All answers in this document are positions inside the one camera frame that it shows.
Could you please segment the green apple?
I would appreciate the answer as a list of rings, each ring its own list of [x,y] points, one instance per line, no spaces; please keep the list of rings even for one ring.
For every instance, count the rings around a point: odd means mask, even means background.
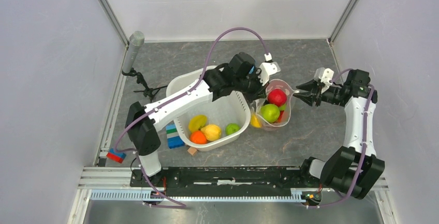
[[[280,115],[280,110],[278,106],[274,104],[266,104],[261,107],[260,115],[265,119],[266,122],[274,123]]]

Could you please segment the clear dotted zip bag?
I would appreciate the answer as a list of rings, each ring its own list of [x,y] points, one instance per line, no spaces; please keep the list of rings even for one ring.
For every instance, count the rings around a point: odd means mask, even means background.
[[[281,79],[269,82],[264,99],[257,99],[250,105],[250,125],[265,131],[275,131],[288,124],[294,106],[292,94],[295,92]]]

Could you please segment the red apple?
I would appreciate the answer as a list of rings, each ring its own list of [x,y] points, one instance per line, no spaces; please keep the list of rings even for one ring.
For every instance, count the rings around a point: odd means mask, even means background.
[[[279,88],[273,89],[267,95],[267,101],[270,104],[274,104],[278,107],[283,106],[287,101],[287,95]]]

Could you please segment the yellow apple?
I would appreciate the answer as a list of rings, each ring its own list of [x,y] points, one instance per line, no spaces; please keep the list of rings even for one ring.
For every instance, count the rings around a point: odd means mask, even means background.
[[[255,113],[251,114],[250,124],[255,128],[261,128],[261,123]]]

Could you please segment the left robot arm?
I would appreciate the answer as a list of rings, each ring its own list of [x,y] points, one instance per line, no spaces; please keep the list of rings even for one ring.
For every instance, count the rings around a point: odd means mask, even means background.
[[[157,186],[163,179],[157,132],[197,105],[214,102],[232,92],[240,92],[248,101],[262,98],[270,76],[279,72],[271,55],[265,58],[256,66],[253,57],[240,52],[229,63],[205,68],[199,79],[169,97],[146,106],[138,102],[130,106],[124,131],[135,146],[142,178],[149,186]]]

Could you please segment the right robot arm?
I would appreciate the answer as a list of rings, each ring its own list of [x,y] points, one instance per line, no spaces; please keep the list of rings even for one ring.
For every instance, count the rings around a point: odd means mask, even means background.
[[[338,77],[331,69],[319,68],[314,78],[298,85],[298,92],[293,94],[311,107],[323,102],[342,107],[346,116],[343,145],[327,161],[306,159],[299,181],[306,187],[319,181],[347,197],[363,199],[385,169],[385,162],[377,157],[373,142],[373,114],[378,93],[368,72],[346,69],[345,73],[344,83],[337,84]]]

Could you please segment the red orange mango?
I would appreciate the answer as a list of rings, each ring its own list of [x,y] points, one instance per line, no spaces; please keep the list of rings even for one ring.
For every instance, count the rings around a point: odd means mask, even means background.
[[[278,119],[276,120],[276,123],[281,123],[283,121],[283,115],[284,115],[284,111],[281,111]]]

